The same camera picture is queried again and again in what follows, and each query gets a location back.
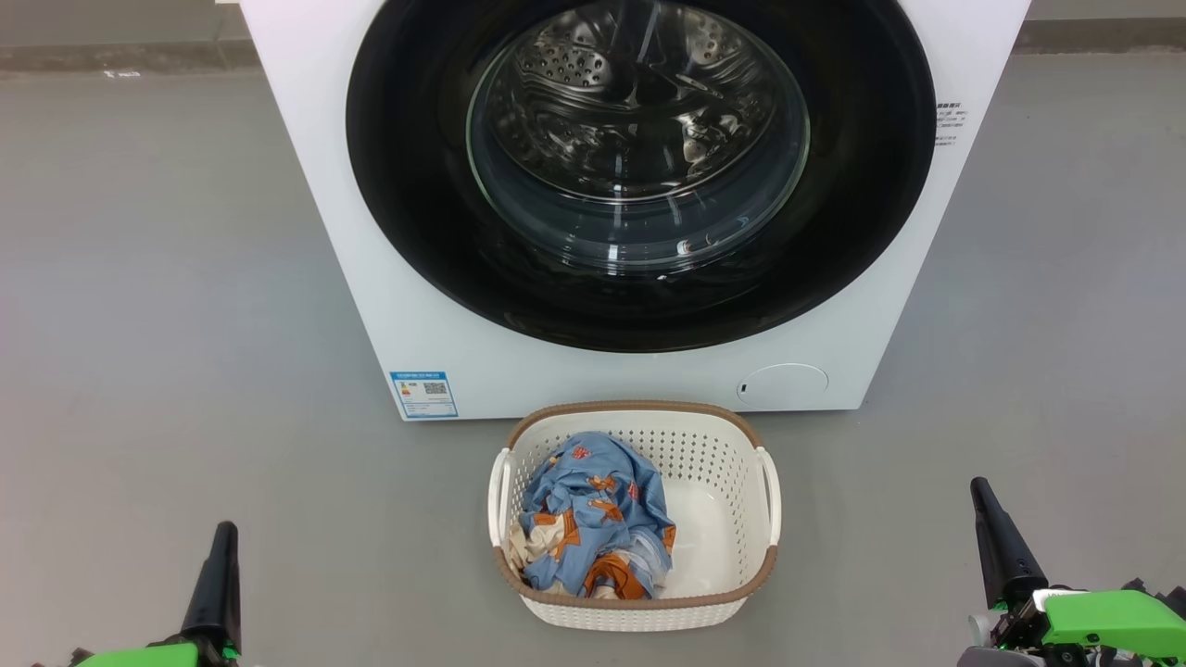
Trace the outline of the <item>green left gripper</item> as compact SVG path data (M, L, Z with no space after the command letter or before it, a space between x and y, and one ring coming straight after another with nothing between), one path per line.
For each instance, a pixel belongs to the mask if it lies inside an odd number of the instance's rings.
M196 578L181 635L139 648L76 648L65 666L237 666L242 648L238 528L221 521Z

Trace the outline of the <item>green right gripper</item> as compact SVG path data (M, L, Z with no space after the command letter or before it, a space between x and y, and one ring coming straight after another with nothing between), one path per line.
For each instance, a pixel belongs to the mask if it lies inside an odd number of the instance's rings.
M1117 590L1048 587L990 481L970 483L987 615L974 615L962 666L1181 666L1185 591L1152 593L1134 579Z

